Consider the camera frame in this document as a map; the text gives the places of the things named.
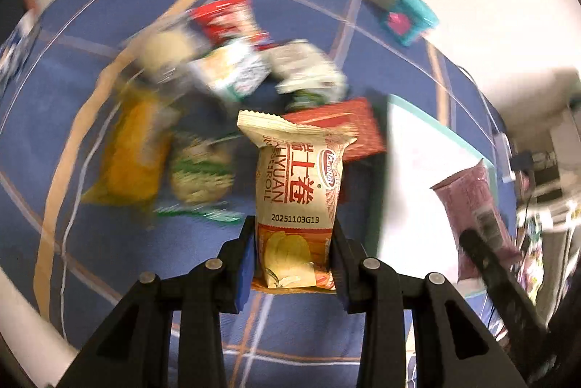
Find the pink cake roll packet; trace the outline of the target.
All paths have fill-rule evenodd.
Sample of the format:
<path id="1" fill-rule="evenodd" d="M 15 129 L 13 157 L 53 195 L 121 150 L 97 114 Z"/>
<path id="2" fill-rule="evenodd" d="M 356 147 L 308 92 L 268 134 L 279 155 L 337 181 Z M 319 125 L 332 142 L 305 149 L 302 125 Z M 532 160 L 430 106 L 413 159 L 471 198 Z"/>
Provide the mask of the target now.
<path id="1" fill-rule="evenodd" d="M 443 179 L 431 190 L 443 204 L 454 235 L 459 281 L 480 276 L 479 270 L 460 245 L 460 235 L 468 229 L 479 233 L 504 267 L 509 268 L 521 260 L 522 253 L 511 241 L 494 203 L 488 169 L 483 160 Z"/>

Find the green white round snack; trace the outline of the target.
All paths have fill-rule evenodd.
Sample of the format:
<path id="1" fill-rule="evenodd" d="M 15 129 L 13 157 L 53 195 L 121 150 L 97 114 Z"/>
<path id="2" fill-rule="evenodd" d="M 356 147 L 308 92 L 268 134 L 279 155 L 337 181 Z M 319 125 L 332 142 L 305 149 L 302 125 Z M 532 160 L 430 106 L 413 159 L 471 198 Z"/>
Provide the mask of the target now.
<path id="1" fill-rule="evenodd" d="M 237 224 L 242 214 L 227 196 L 235 179 L 234 152 L 238 134 L 204 138 L 180 132 L 173 144 L 155 201 L 158 217 L 192 216 L 221 224 Z"/>

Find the yellow orange snack bag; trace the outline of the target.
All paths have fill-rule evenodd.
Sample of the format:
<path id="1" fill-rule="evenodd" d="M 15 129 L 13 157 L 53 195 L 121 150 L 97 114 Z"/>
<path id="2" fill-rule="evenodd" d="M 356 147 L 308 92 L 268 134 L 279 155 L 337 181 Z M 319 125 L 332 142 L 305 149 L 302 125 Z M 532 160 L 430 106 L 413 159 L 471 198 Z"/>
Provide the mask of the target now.
<path id="1" fill-rule="evenodd" d="M 179 110 L 161 94 L 137 86 L 120 92 L 120 114 L 106 140 L 90 204 L 140 206 L 158 197 Z"/>

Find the beige orange cake roll packet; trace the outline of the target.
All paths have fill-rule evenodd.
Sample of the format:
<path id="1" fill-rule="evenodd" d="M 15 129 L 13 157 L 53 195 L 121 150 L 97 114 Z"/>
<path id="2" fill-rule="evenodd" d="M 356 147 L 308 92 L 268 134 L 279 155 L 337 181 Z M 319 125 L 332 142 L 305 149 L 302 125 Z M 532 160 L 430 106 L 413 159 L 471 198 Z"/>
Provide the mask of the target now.
<path id="1" fill-rule="evenodd" d="M 354 134 L 243 110 L 238 128 L 259 150 L 255 231 L 264 287 L 331 291 L 329 252 Z"/>

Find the large red snack pack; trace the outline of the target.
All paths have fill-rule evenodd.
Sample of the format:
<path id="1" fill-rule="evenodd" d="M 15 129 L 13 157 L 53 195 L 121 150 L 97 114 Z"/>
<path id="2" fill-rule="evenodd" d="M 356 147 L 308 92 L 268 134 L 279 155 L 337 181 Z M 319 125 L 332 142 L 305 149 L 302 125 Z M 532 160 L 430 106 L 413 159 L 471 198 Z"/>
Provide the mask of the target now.
<path id="1" fill-rule="evenodd" d="M 355 138 L 347 147 L 344 161 L 355 162 L 386 152 L 385 139 L 371 109 L 363 97 L 342 103 L 318 106 L 283 115 L 290 122 L 342 131 Z"/>

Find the green white milk snack packet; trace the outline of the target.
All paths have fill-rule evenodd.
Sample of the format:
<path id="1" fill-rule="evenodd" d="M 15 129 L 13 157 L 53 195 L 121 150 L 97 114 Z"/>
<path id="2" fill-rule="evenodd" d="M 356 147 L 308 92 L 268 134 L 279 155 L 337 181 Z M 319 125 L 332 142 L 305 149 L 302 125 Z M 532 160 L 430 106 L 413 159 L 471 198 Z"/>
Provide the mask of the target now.
<path id="1" fill-rule="evenodd" d="M 320 106 L 340 103 L 345 98 L 346 93 L 341 90 L 330 88 L 314 90 L 297 90 L 290 94 L 289 103 L 285 106 L 287 112 L 297 112 L 298 110 L 309 110 Z"/>

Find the white green barcode snack packet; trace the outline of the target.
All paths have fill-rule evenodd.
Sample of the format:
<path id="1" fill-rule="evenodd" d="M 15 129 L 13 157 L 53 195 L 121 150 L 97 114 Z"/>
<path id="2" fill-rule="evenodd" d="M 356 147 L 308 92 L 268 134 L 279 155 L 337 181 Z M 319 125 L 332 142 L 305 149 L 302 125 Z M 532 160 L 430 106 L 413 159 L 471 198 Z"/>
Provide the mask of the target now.
<path id="1" fill-rule="evenodd" d="M 189 66 L 214 95 L 230 102 L 251 96 L 270 74 L 261 54 L 244 38 L 227 40 Z"/>

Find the clear bag round pastry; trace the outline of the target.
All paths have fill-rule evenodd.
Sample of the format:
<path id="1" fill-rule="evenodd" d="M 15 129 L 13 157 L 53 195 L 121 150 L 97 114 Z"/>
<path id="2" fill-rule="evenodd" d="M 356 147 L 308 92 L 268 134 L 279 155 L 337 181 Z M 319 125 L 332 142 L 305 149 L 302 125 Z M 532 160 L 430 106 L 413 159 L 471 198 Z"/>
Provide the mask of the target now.
<path id="1" fill-rule="evenodd" d="M 138 65 L 153 83 L 162 83 L 174 70 L 194 59 L 198 42 L 184 29 L 169 29 L 145 37 L 136 54 Z"/>

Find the white shelf unit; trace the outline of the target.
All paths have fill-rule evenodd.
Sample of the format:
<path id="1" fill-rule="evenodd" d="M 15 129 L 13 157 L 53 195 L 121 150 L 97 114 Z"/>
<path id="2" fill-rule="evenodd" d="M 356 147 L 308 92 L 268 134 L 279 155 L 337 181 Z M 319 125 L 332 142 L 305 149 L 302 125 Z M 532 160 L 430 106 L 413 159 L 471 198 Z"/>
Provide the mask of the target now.
<path id="1" fill-rule="evenodd" d="M 518 276 L 547 321 L 580 251 L 580 96 L 528 123 L 516 148 L 526 165 L 517 179 L 517 233 L 531 239 Z"/>

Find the blue plaid tablecloth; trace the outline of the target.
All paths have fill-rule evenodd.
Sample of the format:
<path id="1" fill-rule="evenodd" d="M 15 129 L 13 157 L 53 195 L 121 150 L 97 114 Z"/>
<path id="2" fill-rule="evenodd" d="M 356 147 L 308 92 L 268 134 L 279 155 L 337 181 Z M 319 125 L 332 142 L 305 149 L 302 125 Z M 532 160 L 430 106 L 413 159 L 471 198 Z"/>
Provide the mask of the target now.
<path id="1" fill-rule="evenodd" d="M 80 347 L 140 273 L 172 277 L 213 256 L 239 225 L 159 217 L 166 146 L 145 154 L 152 97 L 122 100 L 108 66 L 176 0 L 53 0 L 1 99 L 1 266 Z M 435 116 L 491 163 L 504 123 L 475 83 L 425 40 L 402 47 L 367 0 L 251 0 L 275 41 L 306 39 L 338 61 L 350 96 L 394 94 Z"/>

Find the white tray teal rim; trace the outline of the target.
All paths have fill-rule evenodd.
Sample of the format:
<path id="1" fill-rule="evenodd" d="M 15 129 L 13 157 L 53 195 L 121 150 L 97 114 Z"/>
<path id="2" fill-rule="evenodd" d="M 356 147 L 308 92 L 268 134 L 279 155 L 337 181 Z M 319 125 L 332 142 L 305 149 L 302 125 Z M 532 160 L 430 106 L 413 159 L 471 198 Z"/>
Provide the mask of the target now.
<path id="1" fill-rule="evenodd" d="M 397 273 L 442 274 L 466 298 L 484 293 L 480 278 L 461 281 L 458 253 L 443 204 L 431 189 L 457 171 L 482 162 L 498 198 L 495 167 L 476 148 L 428 113 L 390 95 L 375 106 L 387 153 L 376 157 L 367 254 Z"/>

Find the black power adapter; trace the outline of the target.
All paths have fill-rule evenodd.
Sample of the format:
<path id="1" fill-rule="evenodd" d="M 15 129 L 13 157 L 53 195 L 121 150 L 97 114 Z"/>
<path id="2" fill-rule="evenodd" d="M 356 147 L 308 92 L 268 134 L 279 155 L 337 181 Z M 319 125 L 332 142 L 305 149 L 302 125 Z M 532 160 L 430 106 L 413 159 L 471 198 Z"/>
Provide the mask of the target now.
<path id="1" fill-rule="evenodd" d="M 528 173 L 534 170 L 535 161 L 533 153 L 530 150 L 525 150 L 513 155 L 510 159 L 510 167 L 515 173 Z"/>

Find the white grey snack packet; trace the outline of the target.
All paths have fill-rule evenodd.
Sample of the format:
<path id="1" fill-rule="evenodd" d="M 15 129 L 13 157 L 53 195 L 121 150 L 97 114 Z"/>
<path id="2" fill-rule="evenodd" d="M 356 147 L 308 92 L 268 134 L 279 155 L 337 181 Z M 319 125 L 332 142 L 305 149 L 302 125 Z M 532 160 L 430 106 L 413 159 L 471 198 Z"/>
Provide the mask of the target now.
<path id="1" fill-rule="evenodd" d="M 323 89 L 343 98 L 349 89 L 347 76 L 336 63 L 305 39 L 266 49 L 263 58 L 278 81 L 279 94 Z"/>

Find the blue white crumpled packet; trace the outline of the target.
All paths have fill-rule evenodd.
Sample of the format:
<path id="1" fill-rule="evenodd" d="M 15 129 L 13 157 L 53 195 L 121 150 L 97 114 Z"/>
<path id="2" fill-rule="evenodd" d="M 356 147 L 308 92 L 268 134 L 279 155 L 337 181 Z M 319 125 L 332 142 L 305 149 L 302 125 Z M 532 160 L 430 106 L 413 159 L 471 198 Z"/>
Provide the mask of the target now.
<path id="1" fill-rule="evenodd" d="M 27 11 L 7 40 L 1 45 L 0 92 L 4 96 L 8 86 L 15 81 L 38 37 L 40 24 L 36 12 Z"/>

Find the teal pink-doored toy box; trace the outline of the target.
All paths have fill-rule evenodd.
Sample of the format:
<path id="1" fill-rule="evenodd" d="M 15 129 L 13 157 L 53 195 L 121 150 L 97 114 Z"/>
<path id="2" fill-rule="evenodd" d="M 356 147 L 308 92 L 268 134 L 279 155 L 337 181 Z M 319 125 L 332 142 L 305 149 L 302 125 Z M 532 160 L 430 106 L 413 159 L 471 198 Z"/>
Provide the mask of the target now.
<path id="1" fill-rule="evenodd" d="M 379 0 L 385 13 L 382 26 L 404 47 L 439 24 L 433 10 L 423 0 Z"/>

